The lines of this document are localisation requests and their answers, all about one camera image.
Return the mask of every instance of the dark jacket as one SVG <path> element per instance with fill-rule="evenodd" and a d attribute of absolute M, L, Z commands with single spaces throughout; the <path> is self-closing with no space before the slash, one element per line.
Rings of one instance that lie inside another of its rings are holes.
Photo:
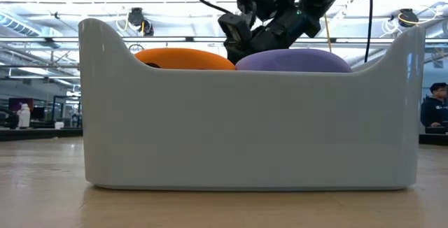
<path fill-rule="evenodd" d="M 439 99 L 427 98 L 421 105 L 420 121 L 425 127 L 448 121 L 448 106 Z"/>

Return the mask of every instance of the white bottle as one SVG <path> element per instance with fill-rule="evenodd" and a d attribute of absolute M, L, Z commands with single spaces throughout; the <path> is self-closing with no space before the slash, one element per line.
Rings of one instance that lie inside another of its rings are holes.
<path fill-rule="evenodd" d="M 31 113 L 29 112 L 28 104 L 22 104 L 22 109 L 17 112 L 19 115 L 19 126 L 18 127 L 29 127 L 29 119 Z"/>

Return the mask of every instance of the white plastic container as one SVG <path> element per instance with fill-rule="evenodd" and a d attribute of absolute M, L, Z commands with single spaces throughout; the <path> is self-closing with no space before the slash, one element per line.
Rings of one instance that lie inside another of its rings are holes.
<path fill-rule="evenodd" d="M 55 129 L 61 129 L 64 128 L 64 123 L 63 122 L 56 122 L 55 123 Z"/>
<path fill-rule="evenodd" d="M 22 108 L 17 112 L 17 115 L 19 115 L 18 127 L 29 127 L 31 113 L 29 112 L 28 104 L 22 104 Z"/>

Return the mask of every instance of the cable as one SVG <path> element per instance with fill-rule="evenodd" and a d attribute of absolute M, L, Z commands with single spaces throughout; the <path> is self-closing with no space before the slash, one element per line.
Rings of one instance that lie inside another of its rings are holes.
<path fill-rule="evenodd" d="M 330 40 L 330 28 L 328 28 L 327 14 L 324 15 L 324 18 L 325 18 L 325 27 L 326 27 L 326 30 L 327 30 L 328 47 L 330 48 L 330 52 L 332 52 L 332 50 L 331 50 L 331 40 Z"/>
<path fill-rule="evenodd" d="M 402 18 L 401 18 L 401 15 L 403 15 L 403 13 L 398 14 L 398 19 L 401 20 L 401 21 L 403 21 L 403 22 L 406 22 L 406 23 L 408 23 L 408 24 L 414 24 L 414 25 L 424 24 L 424 23 L 426 23 L 426 22 L 433 21 L 433 20 L 438 16 L 438 12 L 437 12 L 437 11 L 434 11 L 431 7 L 428 7 L 428 6 L 426 6 L 426 7 L 427 7 L 427 9 L 428 9 L 429 11 L 431 11 L 432 13 L 434 13 L 434 16 L 433 16 L 432 18 L 426 20 L 426 21 L 423 21 L 423 22 L 411 22 L 411 21 L 402 19 Z"/>
<path fill-rule="evenodd" d="M 385 35 L 391 35 L 391 34 L 395 33 L 397 30 L 402 33 L 401 29 L 399 29 L 398 27 L 399 26 L 398 26 L 398 23 L 396 22 L 396 20 L 383 21 L 381 24 L 381 29 L 383 30 L 384 34 L 382 34 L 379 37 L 382 38 Z"/>
<path fill-rule="evenodd" d="M 372 20 L 373 20 L 373 0 L 370 1 L 370 7 L 369 7 L 369 29 L 367 33 L 367 45 L 365 47 L 365 57 L 364 57 L 364 63 L 367 63 L 369 59 L 369 50 L 370 50 L 370 38 L 372 37 Z"/>
<path fill-rule="evenodd" d="M 126 31 L 127 30 L 127 26 L 129 24 L 129 12 L 126 14 L 126 23 L 125 23 L 125 28 L 123 29 L 119 24 L 118 24 L 118 18 L 120 17 L 120 14 L 117 13 L 117 19 L 115 19 L 115 25 L 117 25 L 117 28 L 121 31 Z"/>
<path fill-rule="evenodd" d="M 257 4 L 253 1 L 252 2 L 252 13 L 251 13 L 251 21 L 249 22 L 249 28 L 252 28 L 252 26 L 255 24 L 255 21 L 257 20 Z"/>
<path fill-rule="evenodd" d="M 214 8 L 214 9 L 219 10 L 221 12 L 230 13 L 231 14 L 231 12 L 226 10 L 225 8 L 221 8 L 219 6 L 213 5 L 213 4 L 209 3 L 208 1 L 205 1 L 205 0 L 199 0 L 199 1 L 202 2 L 203 4 L 207 5 L 210 8 Z"/>

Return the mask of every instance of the ceiling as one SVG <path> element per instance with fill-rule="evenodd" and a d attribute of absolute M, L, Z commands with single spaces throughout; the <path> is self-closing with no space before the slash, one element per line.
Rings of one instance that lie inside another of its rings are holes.
<path fill-rule="evenodd" d="M 208 1 L 232 12 L 238 11 L 236 0 Z M 35 31 L 35 36 L 77 37 L 78 23 L 87 17 L 93 17 L 107 22 L 122 36 L 139 37 L 139 33 L 131 26 L 123 29 L 126 14 L 134 7 L 143 8 L 146 19 L 150 20 L 154 27 L 155 36 L 224 36 L 216 21 L 221 12 L 205 6 L 198 0 L 0 0 L 0 21 L 2 15 L 7 16 Z M 401 31 L 406 30 L 398 26 L 396 20 L 388 21 L 391 15 L 397 15 L 401 8 L 414 10 L 422 22 L 419 26 L 427 28 L 429 38 L 448 38 L 447 0 L 374 0 L 373 38 L 395 38 Z M 330 37 L 365 38 L 368 34 L 368 13 L 369 0 L 337 0 L 327 12 Z M 317 38 L 326 38 L 324 19 L 321 20 L 321 26 L 323 29 Z M 0 38 L 24 36 L 0 24 Z M 159 42 L 142 43 L 142 45 L 145 48 L 182 45 L 181 47 L 199 48 L 225 55 L 222 44 L 214 43 L 213 40 L 203 43 Z M 77 69 L 63 68 L 78 64 L 76 39 L 73 43 L 60 43 L 58 46 L 59 48 L 55 49 L 43 43 L 0 41 L 0 61 L 4 64 L 60 65 L 61 68 L 53 69 L 55 75 L 78 76 Z M 295 47 L 326 49 L 327 45 L 325 42 L 299 43 Z M 356 47 L 348 44 L 336 45 L 334 53 L 353 64 L 363 57 L 363 47 L 363 45 Z M 440 45 L 441 50 L 435 52 L 437 54 L 434 53 L 434 49 L 429 50 L 427 58 L 444 59 L 443 47 L 448 46 Z M 373 47 L 372 54 L 384 48 L 386 46 Z M 26 71 L 17 69 L 14 71 L 18 75 L 29 75 Z M 77 85 L 78 81 L 70 80 L 69 83 Z"/>

